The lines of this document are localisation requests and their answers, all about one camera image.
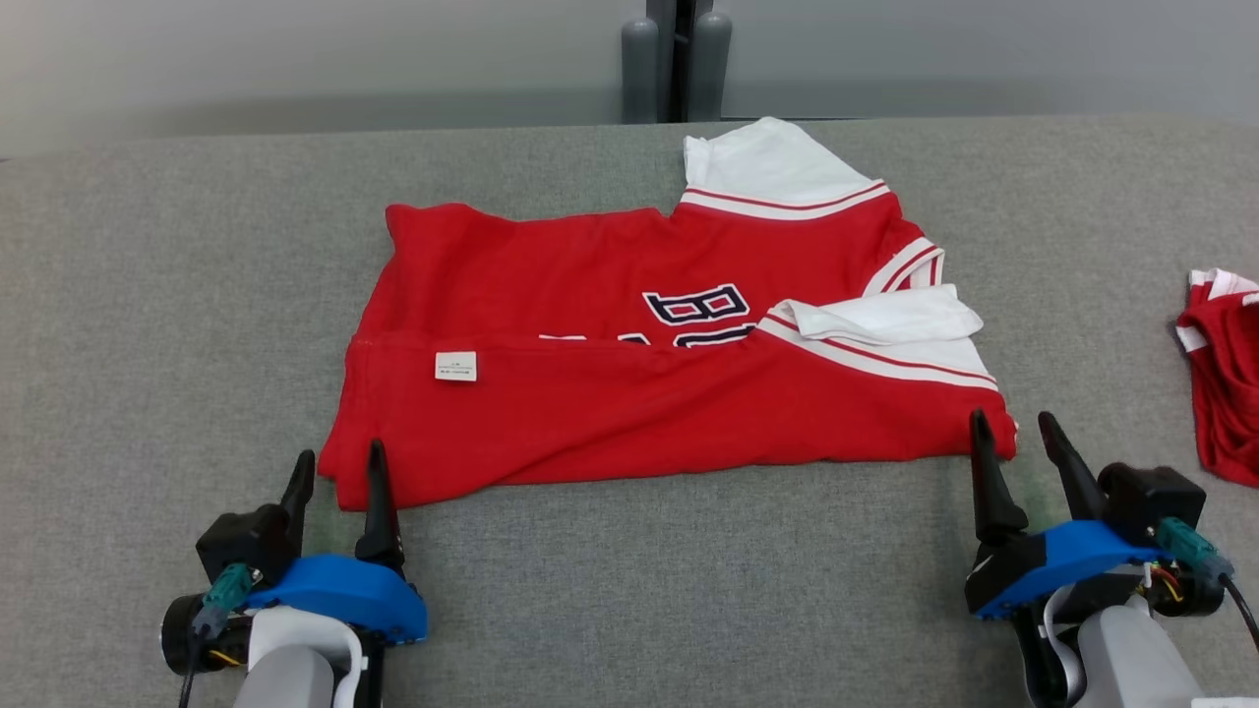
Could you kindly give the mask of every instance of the white sleeve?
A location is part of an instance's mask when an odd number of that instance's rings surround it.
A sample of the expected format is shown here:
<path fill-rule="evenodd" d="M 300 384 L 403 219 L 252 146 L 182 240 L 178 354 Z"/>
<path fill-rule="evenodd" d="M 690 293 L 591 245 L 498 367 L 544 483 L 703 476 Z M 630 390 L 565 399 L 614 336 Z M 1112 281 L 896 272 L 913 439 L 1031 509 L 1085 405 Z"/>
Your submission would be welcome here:
<path fill-rule="evenodd" d="M 787 300 L 799 334 L 808 339 L 846 339 L 888 345 L 962 339 L 980 331 L 983 320 L 957 299 L 957 286 L 898 290 L 808 305 Z"/>
<path fill-rule="evenodd" d="M 778 118 L 760 118 L 711 140 L 687 137 L 684 151 L 689 190 L 771 205 L 823 205 L 883 184 Z"/>

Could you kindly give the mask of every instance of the striped trim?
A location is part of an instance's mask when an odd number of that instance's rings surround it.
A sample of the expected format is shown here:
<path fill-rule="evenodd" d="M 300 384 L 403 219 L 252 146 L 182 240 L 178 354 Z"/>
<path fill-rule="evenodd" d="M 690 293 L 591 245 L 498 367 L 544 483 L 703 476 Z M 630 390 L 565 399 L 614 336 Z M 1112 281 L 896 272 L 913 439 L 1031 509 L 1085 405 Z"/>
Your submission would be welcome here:
<path fill-rule="evenodd" d="M 1236 295 L 1238 292 L 1259 291 L 1259 283 L 1244 278 L 1238 273 L 1225 271 L 1224 268 L 1190 271 L 1188 286 L 1197 287 L 1201 285 L 1211 286 L 1206 295 L 1207 300 L 1215 300 L 1216 297 L 1222 297 L 1225 295 Z"/>
<path fill-rule="evenodd" d="M 1181 345 L 1185 346 L 1185 351 L 1194 351 L 1201 349 L 1210 344 L 1202 333 L 1197 331 L 1197 328 L 1176 328 L 1176 336 L 1180 338 Z"/>
<path fill-rule="evenodd" d="M 917 268 L 927 265 L 928 261 L 933 258 L 942 258 L 944 256 L 944 249 L 935 246 L 925 237 L 919 236 L 914 241 L 909 242 L 904 248 L 896 252 L 886 263 L 883 265 L 874 276 L 870 277 L 870 282 L 866 283 L 862 296 L 878 295 L 880 292 L 890 292 L 896 290 L 900 283 L 910 276 Z M 932 265 L 933 280 L 939 277 L 939 266 Z"/>
<path fill-rule="evenodd" d="M 866 348 L 852 343 L 840 343 L 831 339 L 806 339 L 796 330 L 794 326 L 774 315 L 768 315 L 760 320 L 757 329 L 764 331 L 765 334 L 777 336 L 788 344 L 799 346 L 811 354 L 816 354 L 842 367 L 865 372 L 867 374 L 901 380 L 925 380 L 997 391 L 996 379 L 988 375 L 987 372 L 967 372 L 951 367 L 942 367 L 930 362 L 893 359 L 883 354 L 876 354 L 874 348 Z M 969 339 L 953 340 L 949 344 L 957 346 L 963 341 L 969 344 Z M 978 355 L 974 355 L 974 360 L 982 369 L 983 364 L 980 362 Z"/>
<path fill-rule="evenodd" d="M 891 190 L 888 189 L 886 184 L 875 181 L 830 202 L 821 202 L 816 204 L 787 204 L 783 202 L 749 199 L 747 197 L 721 194 L 719 191 L 709 191 L 706 189 L 689 186 L 686 188 L 686 191 L 682 193 L 682 198 L 679 203 L 694 204 L 696 207 L 705 207 L 719 212 L 730 212 L 733 214 L 743 214 L 745 217 L 757 217 L 760 219 L 803 222 L 820 217 L 828 217 L 850 207 L 856 207 L 864 202 L 883 197 L 884 194 L 891 194 Z"/>
<path fill-rule="evenodd" d="M 930 265 L 923 265 L 913 270 L 909 277 L 900 282 L 900 287 L 896 290 L 905 290 L 905 285 L 909 287 L 930 287 L 935 285 L 932 282 L 932 271 L 935 270 L 935 258 L 932 258 Z"/>

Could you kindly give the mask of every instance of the green connector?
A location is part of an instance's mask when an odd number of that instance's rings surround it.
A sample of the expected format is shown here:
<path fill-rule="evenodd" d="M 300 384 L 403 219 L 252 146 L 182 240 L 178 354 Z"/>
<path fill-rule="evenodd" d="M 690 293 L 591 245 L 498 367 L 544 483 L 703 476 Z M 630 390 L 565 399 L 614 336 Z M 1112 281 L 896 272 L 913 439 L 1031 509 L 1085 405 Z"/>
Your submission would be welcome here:
<path fill-rule="evenodd" d="M 1220 556 L 1220 552 L 1202 534 L 1188 528 L 1188 524 L 1168 517 L 1158 524 L 1155 534 L 1158 545 L 1181 563 L 1195 571 L 1217 578 L 1220 576 L 1233 577 L 1233 563 Z"/>
<path fill-rule="evenodd" d="M 1158 524 L 1155 540 L 1163 551 L 1171 553 L 1172 558 L 1191 568 L 1197 568 L 1207 558 L 1219 556 L 1219 551 L 1211 545 L 1211 542 L 1175 517 L 1168 517 Z"/>
<path fill-rule="evenodd" d="M 201 598 L 201 605 L 230 612 L 244 605 L 251 590 L 253 590 L 253 577 L 249 568 L 244 563 L 232 563 L 219 573 L 210 591 Z"/>

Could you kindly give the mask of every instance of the gray wall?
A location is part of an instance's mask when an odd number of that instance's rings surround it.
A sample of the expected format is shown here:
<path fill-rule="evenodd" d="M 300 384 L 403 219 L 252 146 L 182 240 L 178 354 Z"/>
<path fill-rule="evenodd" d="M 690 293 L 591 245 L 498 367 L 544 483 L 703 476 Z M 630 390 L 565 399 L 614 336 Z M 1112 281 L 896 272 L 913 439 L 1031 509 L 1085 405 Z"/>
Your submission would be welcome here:
<path fill-rule="evenodd" d="M 1255 0 L 716 0 L 725 116 L 1172 111 L 1259 123 Z"/>
<path fill-rule="evenodd" d="M 642 0 L 0 0 L 0 156 L 619 117 Z"/>

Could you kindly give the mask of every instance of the red jersey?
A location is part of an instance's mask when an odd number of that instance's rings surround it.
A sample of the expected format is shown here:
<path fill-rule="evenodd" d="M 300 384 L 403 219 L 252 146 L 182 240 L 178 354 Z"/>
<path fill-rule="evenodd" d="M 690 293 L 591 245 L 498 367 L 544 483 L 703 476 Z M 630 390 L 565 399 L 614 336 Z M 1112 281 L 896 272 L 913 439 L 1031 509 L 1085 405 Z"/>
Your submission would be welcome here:
<path fill-rule="evenodd" d="M 1202 466 L 1259 486 L 1259 283 L 1220 268 L 1192 271 L 1176 324 L 1191 365 Z"/>
<path fill-rule="evenodd" d="M 511 222 L 394 205 L 395 253 L 346 355 L 320 471 L 365 505 L 371 438 L 399 505 L 491 484 L 968 452 L 1013 421 L 896 197 L 801 128 L 687 139 L 655 209 Z"/>

